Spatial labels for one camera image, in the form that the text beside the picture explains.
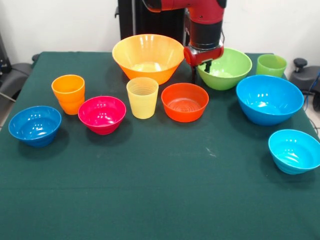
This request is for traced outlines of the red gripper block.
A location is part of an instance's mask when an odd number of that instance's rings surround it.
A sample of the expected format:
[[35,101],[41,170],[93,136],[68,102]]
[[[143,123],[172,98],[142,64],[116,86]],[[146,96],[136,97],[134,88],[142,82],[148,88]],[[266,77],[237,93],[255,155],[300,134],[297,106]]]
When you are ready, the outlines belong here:
[[186,46],[183,54],[186,62],[191,66],[191,83],[195,84],[197,80],[197,67],[202,63],[205,64],[204,71],[210,73],[212,60],[220,58],[224,53],[224,47],[217,47],[210,50],[198,50],[192,46]]

